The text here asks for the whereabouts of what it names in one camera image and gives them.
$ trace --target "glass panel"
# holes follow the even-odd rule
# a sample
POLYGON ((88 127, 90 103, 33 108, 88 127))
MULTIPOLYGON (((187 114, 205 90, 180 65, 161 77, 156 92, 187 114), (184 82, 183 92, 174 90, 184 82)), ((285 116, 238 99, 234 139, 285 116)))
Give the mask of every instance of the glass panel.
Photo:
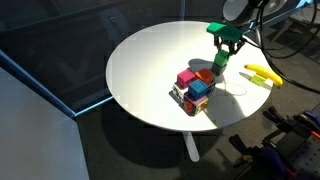
POLYGON ((180 0, 3 0, 0 49, 73 111, 111 96, 112 51, 143 28, 180 20, 180 0))

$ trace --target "blue block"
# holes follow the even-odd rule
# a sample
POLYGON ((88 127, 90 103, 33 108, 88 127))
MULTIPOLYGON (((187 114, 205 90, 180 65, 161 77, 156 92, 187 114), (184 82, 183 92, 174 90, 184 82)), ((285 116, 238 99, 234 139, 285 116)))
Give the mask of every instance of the blue block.
POLYGON ((200 79, 193 81, 188 88, 188 93, 194 101, 202 98, 207 93, 208 86, 200 79))

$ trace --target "glass wall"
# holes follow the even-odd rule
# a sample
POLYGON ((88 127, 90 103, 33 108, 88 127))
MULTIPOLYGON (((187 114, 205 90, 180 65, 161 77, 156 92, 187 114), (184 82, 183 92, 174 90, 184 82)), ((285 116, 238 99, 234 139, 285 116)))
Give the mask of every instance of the glass wall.
POLYGON ((222 22, 223 2, 2 0, 0 54, 34 78, 51 102, 77 114, 111 97, 106 64, 126 37, 170 21, 222 22))

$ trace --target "cable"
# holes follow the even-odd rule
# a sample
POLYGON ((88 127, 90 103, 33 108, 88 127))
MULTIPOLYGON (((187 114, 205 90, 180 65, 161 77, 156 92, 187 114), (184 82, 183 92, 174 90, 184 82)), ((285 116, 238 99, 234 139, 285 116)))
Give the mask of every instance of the cable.
POLYGON ((256 48, 259 48, 259 49, 260 49, 260 47, 259 47, 258 45, 253 44, 252 42, 248 41, 247 39, 243 38, 243 40, 244 40, 244 42, 246 42, 246 43, 250 44, 251 46, 253 46, 253 47, 256 47, 256 48))
POLYGON ((268 57, 268 54, 266 53, 266 48, 264 46, 264 41, 263 41, 263 11, 264 11, 264 7, 266 6, 268 0, 266 1, 263 1, 262 2, 262 5, 261 7, 259 8, 259 11, 258 11, 258 14, 257 14, 257 18, 256 18, 256 21, 259 21, 259 30, 260 30, 260 37, 261 37, 261 51, 262 53, 264 54, 268 64, 270 65, 271 69, 277 73, 281 78, 283 78, 284 80, 286 80, 287 82, 289 82, 290 84, 296 86, 296 87, 299 87, 301 89, 304 89, 304 90, 307 90, 307 91, 310 91, 310 92, 313 92, 313 93, 316 93, 316 94, 320 94, 320 90, 317 90, 317 89, 314 89, 314 88, 311 88, 311 87, 308 87, 308 86, 305 86, 297 81, 294 81, 292 80, 291 78, 287 77, 283 72, 281 72, 280 69, 278 69, 274 64, 273 62, 269 59, 268 57))
MULTIPOLYGON (((314 15, 313 15, 313 18, 312 18, 312 23, 314 23, 315 15, 317 14, 317 6, 316 5, 314 5, 314 11, 315 12, 314 12, 314 15)), ((319 33, 319 31, 320 31, 320 25, 317 26, 316 32, 312 34, 312 36, 308 39, 308 41, 306 43, 304 43, 298 50, 296 50, 292 54, 289 54, 289 55, 286 55, 286 56, 274 56, 274 55, 270 54, 267 50, 266 50, 266 54, 268 54, 270 57, 275 58, 275 59, 286 59, 286 58, 292 57, 292 56, 298 54, 300 51, 302 51, 313 40, 313 38, 319 33)))
MULTIPOLYGON (((302 34, 305 34, 306 32, 309 32, 309 31, 312 29, 312 27, 314 26, 314 21, 315 21, 315 19, 316 19, 316 17, 317 17, 317 12, 318 12, 317 6, 314 5, 314 6, 313 6, 313 15, 312 15, 311 21, 310 21, 308 27, 304 30, 304 32, 303 32, 302 34)), ((293 40, 292 42, 288 43, 287 45, 282 46, 281 48, 267 48, 267 50, 269 50, 269 51, 275 51, 275 50, 281 50, 281 49, 287 48, 289 45, 291 45, 291 44, 293 44, 293 43, 295 43, 295 42, 301 41, 301 40, 303 39, 303 37, 304 37, 304 36, 302 35, 302 36, 300 36, 299 39, 295 39, 295 40, 293 40)))

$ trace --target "pink block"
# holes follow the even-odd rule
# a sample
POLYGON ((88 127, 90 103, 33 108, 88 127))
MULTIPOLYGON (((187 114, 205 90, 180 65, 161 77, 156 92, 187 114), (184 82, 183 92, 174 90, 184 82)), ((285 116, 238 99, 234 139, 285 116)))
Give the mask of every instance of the pink block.
POLYGON ((195 75, 188 69, 178 74, 177 83, 181 89, 185 89, 195 80, 195 75))
POLYGON ((197 101, 193 101, 188 94, 184 95, 184 110, 190 116, 195 116, 200 111, 207 107, 207 103, 209 101, 208 96, 203 96, 197 101))

